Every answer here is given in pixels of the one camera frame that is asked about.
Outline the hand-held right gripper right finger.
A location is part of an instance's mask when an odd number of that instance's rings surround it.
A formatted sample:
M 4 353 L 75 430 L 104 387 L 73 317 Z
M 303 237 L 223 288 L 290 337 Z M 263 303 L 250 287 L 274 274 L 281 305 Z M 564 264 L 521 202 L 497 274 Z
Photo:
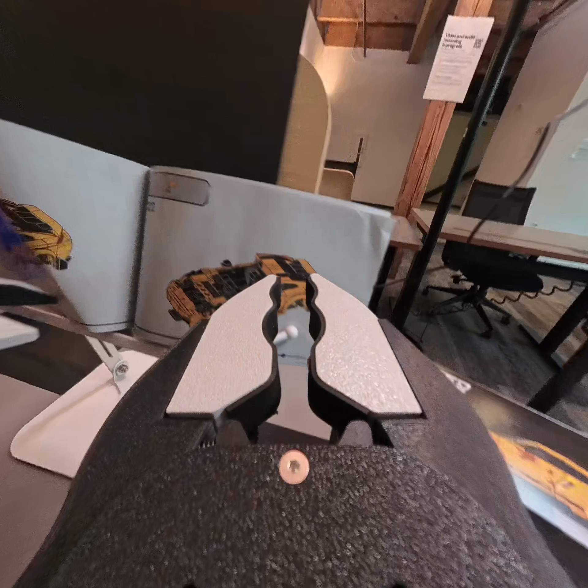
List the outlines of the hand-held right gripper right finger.
M 332 428 L 361 420 L 419 419 L 419 403 L 377 317 L 357 298 L 317 273 L 307 279 L 313 340 L 308 402 Z

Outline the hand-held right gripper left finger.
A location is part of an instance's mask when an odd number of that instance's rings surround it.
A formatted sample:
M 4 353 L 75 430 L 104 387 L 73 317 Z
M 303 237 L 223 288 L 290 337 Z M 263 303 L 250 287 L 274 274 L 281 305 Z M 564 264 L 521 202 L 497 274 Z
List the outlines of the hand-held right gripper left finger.
M 236 420 L 258 428 L 281 400 L 277 310 L 281 279 L 269 275 L 225 302 L 208 320 L 166 407 L 169 417 Z

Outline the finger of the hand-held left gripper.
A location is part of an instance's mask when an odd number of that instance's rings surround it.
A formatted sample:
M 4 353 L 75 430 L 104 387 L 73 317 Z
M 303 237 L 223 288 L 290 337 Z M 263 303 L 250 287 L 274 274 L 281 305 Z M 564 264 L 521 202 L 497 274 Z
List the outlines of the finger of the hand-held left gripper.
M 1 315 L 1 350 L 7 350 L 35 342 L 40 337 L 37 327 Z
M 1 307 L 40 306 L 57 303 L 56 296 L 30 283 L 1 278 Z

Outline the white book stand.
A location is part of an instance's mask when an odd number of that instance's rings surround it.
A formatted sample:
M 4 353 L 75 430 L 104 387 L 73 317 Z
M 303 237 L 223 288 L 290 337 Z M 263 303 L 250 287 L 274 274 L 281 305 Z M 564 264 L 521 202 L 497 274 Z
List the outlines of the white book stand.
M 156 358 L 118 351 L 114 345 L 87 338 L 101 366 L 27 423 L 12 440 L 14 458 L 73 478 L 108 416 Z

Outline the lego instruction booklet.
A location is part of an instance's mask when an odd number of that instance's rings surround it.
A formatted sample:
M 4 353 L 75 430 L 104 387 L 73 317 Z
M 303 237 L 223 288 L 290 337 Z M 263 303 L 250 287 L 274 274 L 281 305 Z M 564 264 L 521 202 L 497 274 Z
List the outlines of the lego instruction booklet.
M 286 255 L 368 304 L 394 226 L 352 202 L 209 172 L 154 167 L 1 121 L 1 197 L 71 238 L 49 267 L 92 332 L 174 341 L 166 288 L 191 270 Z

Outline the lego set box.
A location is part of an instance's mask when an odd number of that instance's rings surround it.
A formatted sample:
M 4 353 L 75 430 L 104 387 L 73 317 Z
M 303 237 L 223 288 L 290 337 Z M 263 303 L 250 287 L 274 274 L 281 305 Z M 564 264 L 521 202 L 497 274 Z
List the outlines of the lego set box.
M 436 365 L 487 427 L 527 510 L 587 548 L 587 435 Z

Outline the brown office desk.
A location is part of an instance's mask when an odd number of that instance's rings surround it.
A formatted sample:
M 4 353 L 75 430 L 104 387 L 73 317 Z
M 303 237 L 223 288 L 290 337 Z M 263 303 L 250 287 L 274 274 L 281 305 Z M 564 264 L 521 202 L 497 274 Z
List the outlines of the brown office desk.
M 557 232 L 531 226 L 519 226 L 487 220 L 474 231 L 479 219 L 460 215 L 448 215 L 440 230 L 443 239 L 466 242 L 472 239 L 474 246 L 484 246 L 513 254 L 527 254 L 531 258 L 548 258 L 587 265 L 587 235 Z M 541 351 L 551 357 L 579 323 L 587 319 L 587 288 L 579 294 L 569 309 L 548 334 L 540 341 Z M 528 402 L 528 406 L 547 413 L 567 396 L 587 374 L 587 343 L 563 364 Z
M 392 220 L 394 224 L 390 240 L 380 263 L 368 304 L 368 308 L 377 318 L 381 318 L 379 306 L 386 290 L 392 286 L 402 285 L 406 280 L 406 276 L 398 277 L 405 254 L 407 252 L 415 254 L 422 248 L 422 237 L 407 218 L 393 215 Z

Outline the black office chair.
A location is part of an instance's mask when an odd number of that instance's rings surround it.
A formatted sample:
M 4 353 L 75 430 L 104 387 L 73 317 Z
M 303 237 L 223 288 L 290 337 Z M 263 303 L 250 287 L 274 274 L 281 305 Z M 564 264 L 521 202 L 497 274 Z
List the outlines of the black office chair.
M 474 180 L 462 215 L 482 219 L 489 215 L 491 220 L 506 224 L 524 225 L 535 188 L 517 187 L 508 198 L 502 198 L 508 187 Z M 468 245 L 462 242 L 447 241 L 442 250 L 442 261 L 446 268 L 460 272 L 454 283 L 470 282 L 468 290 L 443 286 L 426 286 L 422 293 L 430 290 L 452 293 L 454 296 L 437 304 L 432 314 L 440 314 L 443 306 L 461 303 L 462 309 L 472 307 L 485 325 L 481 334 L 490 338 L 493 326 L 484 311 L 491 308 L 502 315 L 501 323 L 507 325 L 511 315 L 486 298 L 488 290 L 499 289 L 508 292 L 537 293 L 543 288 L 543 281 L 532 270 L 507 269 L 504 262 L 511 254 L 507 251 L 484 246 Z

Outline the black metal pole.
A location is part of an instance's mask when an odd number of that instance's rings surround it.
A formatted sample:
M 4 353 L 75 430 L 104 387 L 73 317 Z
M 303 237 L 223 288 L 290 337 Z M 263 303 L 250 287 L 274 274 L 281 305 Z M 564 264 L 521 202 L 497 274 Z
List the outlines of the black metal pole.
M 506 26 L 497 44 L 497 48 L 489 63 L 486 75 L 477 96 L 472 116 L 466 133 L 460 143 L 456 158 L 452 164 L 445 190 L 437 205 L 429 231 L 424 237 L 421 250 L 415 254 L 399 298 L 391 314 L 391 324 L 401 333 L 405 333 L 405 323 L 418 294 L 428 263 L 440 236 L 441 229 L 449 213 L 453 196 L 462 180 L 469 161 L 475 138 L 481 123 L 484 121 L 489 107 L 495 97 L 496 89 L 503 76 L 514 45 L 518 40 L 521 25 L 526 16 L 530 1 L 514 1 Z

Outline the beige arched panel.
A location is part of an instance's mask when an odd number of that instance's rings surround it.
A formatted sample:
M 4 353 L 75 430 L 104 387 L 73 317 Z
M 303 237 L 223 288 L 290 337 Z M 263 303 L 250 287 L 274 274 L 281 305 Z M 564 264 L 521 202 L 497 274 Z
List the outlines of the beige arched panel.
M 276 183 L 317 194 L 332 128 L 329 97 L 322 78 L 304 55 L 298 56 L 288 124 Z

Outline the dark partition panel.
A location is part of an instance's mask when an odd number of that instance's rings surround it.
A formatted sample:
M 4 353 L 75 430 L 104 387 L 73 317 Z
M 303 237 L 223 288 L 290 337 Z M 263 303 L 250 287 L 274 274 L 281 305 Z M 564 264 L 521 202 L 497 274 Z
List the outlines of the dark partition panel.
M 276 183 L 309 1 L 1 1 L 1 119 Z

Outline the white paper notice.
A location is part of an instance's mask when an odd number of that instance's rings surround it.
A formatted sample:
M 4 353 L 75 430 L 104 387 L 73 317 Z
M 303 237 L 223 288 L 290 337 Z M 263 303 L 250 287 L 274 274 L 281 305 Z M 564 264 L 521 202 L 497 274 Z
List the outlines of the white paper notice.
M 493 17 L 448 16 L 424 100 L 463 103 L 494 21 Z

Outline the wooden post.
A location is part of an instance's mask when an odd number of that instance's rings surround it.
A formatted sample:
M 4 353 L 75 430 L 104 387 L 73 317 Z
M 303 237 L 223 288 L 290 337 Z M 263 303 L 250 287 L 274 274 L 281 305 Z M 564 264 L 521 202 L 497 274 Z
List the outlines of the wooden post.
M 426 1 L 408 53 L 408 64 L 421 61 L 429 41 L 453 4 L 457 17 L 486 17 L 492 2 Z M 438 100 L 428 103 L 394 204 L 394 215 L 408 217 L 412 208 L 420 207 L 455 106 L 455 102 Z

